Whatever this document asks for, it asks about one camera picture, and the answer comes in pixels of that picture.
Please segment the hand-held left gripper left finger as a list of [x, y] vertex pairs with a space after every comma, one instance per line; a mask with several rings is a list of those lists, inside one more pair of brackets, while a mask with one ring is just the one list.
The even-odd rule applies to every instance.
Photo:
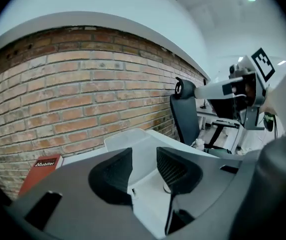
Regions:
[[127, 193], [133, 170], [132, 148], [105, 153], [90, 171], [88, 183], [92, 191], [111, 205], [132, 206], [132, 197]]

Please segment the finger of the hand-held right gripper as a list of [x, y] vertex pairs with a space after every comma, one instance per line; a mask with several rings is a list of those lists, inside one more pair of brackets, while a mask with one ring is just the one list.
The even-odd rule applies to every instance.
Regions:
[[243, 77], [232, 78], [217, 83], [209, 83], [207, 85], [196, 87], [194, 96], [196, 99], [206, 100], [225, 100], [234, 98], [232, 85], [242, 82]]

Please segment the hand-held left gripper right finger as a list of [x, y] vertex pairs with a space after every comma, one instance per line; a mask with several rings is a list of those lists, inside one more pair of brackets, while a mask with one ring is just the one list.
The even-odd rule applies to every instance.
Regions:
[[171, 195], [190, 193], [201, 181], [203, 171], [197, 164], [169, 147], [157, 147], [157, 169]]

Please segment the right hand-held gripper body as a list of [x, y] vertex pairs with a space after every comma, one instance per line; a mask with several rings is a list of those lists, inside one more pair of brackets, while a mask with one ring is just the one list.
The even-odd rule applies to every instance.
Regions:
[[275, 69], [262, 48], [252, 55], [244, 56], [229, 68], [229, 79], [243, 77], [243, 81], [233, 84], [234, 98], [211, 99], [209, 104], [220, 118], [237, 120], [246, 130], [272, 131], [275, 115], [264, 112], [263, 126], [260, 126], [260, 108], [266, 101], [268, 83]]

